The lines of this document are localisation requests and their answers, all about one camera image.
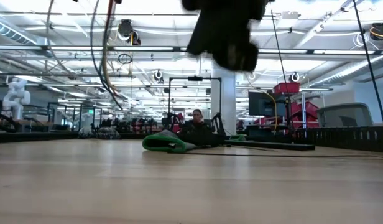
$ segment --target computer monitor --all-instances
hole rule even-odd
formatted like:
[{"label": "computer monitor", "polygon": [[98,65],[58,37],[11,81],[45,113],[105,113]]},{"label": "computer monitor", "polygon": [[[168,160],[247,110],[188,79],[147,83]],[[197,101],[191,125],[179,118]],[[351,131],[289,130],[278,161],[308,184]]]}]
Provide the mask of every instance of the computer monitor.
[{"label": "computer monitor", "polygon": [[[276,101],[277,116],[285,116],[285,97],[283,94],[270,94]],[[248,93],[248,108],[250,116],[275,116],[273,99],[266,93]]]}]

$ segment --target white robot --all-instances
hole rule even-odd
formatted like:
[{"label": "white robot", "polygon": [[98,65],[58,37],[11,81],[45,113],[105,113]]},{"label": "white robot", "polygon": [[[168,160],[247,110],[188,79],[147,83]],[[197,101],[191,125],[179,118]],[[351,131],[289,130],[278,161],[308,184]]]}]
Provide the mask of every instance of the white robot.
[{"label": "white robot", "polygon": [[31,101],[30,92],[25,91],[24,87],[27,80],[13,78],[8,84],[8,92],[2,101],[2,113],[5,116],[13,117],[14,120],[22,119],[23,105],[29,105]]}]

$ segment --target black railing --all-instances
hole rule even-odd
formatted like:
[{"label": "black railing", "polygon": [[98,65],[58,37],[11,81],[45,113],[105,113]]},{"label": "black railing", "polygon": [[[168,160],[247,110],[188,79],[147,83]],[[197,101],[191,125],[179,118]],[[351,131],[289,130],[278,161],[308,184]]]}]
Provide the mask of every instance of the black railing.
[{"label": "black railing", "polygon": [[300,144],[383,152],[383,127],[308,128],[296,135]]}]

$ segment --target white column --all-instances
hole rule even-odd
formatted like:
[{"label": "white column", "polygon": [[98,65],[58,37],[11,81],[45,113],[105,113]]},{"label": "white column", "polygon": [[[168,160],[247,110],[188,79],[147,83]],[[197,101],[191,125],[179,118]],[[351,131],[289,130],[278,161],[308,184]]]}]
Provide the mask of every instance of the white column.
[{"label": "white column", "polygon": [[[222,121],[226,134],[236,134],[236,73],[212,62],[212,77],[222,78]],[[211,82],[211,117],[219,112],[219,81]]]}]

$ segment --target wooden table surface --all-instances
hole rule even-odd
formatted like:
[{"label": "wooden table surface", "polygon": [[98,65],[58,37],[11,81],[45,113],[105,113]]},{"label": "wooden table surface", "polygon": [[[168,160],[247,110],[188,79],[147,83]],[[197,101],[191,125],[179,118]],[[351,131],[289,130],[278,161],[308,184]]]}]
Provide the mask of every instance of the wooden table surface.
[{"label": "wooden table surface", "polygon": [[141,141],[0,144],[1,223],[383,223],[383,158],[179,155],[145,151]]}]

